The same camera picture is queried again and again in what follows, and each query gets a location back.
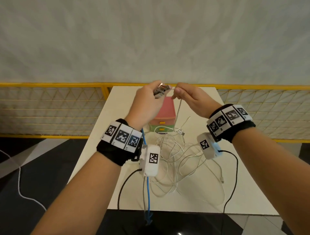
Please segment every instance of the pink box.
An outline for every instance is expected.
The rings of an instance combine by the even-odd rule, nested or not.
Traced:
[[[151,125],[174,125],[175,124],[175,108],[174,102],[171,99],[171,96],[165,97],[164,104],[162,108],[159,110],[157,116],[150,121]]]

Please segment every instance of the person's left hand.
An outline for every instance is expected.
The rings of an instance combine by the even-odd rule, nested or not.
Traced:
[[[166,91],[165,95],[155,99],[153,92],[161,83],[162,81],[160,80],[154,81],[137,90],[129,113],[125,118],[129,126],[140,131],[142,127],[156,117],[162,107],[165,96],[169,92]]]

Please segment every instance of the wire mesh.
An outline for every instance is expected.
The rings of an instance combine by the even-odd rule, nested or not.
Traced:
[[[240,104],[273,139],[310,140],[310,91],[218,89],[226,104]]]
[[[0,87],[0,133],[89,136],[104,103],[99,87]]]

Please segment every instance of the yellow metal frame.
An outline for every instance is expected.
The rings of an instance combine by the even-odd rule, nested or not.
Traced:
[[[83,83],[32,83],[32,82],[0,82],[0,87],[100,87],[102,94],[107,100],[108,87],[113,86],[144,86],[147,83],[118,83],[118,82],[83,82]],[[216,89],[241,89],[241,90],[310,90],[310,86],[302,85],[238,85],[238,84],[193,84],[201,87],[215,87]],[[0,135],[0,137],[15,138],[51,138],[51,139],[88,139],[88,136],[71,135]],[[284,140],[274,139],[282,143],[310,143],[310,140]]]

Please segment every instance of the wristband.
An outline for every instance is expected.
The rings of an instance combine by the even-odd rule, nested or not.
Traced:
[[[211,114],[207,128],[216,142],[225,139],[231,143],[237,132],[256,127],[252,120],[241,105],[226,104]]]
[[[127,160],[138,161],[142,133],[128,126],[124,119],[111,122],[97,145],[97,151],[122,166]]]

